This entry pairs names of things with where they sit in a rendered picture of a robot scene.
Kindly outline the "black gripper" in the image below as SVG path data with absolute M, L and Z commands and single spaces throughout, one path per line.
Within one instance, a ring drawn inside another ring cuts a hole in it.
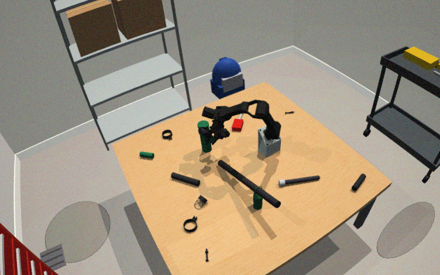
M 210 130 L 208 130 L 206 127 L 199 127 L 199 133 L 202 134 L 202 136 L 205 136 L 205 140 L 206 140 L 206 145 L 209 143 L 210 138 L 212 138 L 212 134 L 214 133 L 214 138 L 215 138 L 215 131 L 213 132 L 214 127 L 218 127 L 221 128 L 222 126 L 224 126 L 224 123 L 218 123 L 215 120 L 212 120 L 213 124 L 212 126 L 210 126 Z M 215 138 L 215 141 L 212 143 L 212 145 L 217 141 L 218 139 Z

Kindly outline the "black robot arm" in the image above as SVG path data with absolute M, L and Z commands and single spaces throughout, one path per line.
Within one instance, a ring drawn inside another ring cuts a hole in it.
M 251 114 L 249 110 L 249 106 L 256 105 L 255 114 Z M 216 106 L 215 109 L 204 106 L 202 111 L 202 116 L 214 119 L 218 123 L 224 123 L 231 119 L 232 116 L 239 114 L 249 114 L 252 118 L 262 119 L 266 124 L 266 129 L 263 131 L 267 140 L 270 139 L 279 139 L 281 124 L 278 121 L 275 121 L 271 116 L 269 104 L 266 101 L 262 100 L 253 100 L 250 102 L 242 102 L 240 104 L 234 106 Z M 224 130 L 224 126 L 218 128 L 214 127 L 213 132 L 215 131 L 216 139 L 226 138 L 229 134 L 228 131 Z

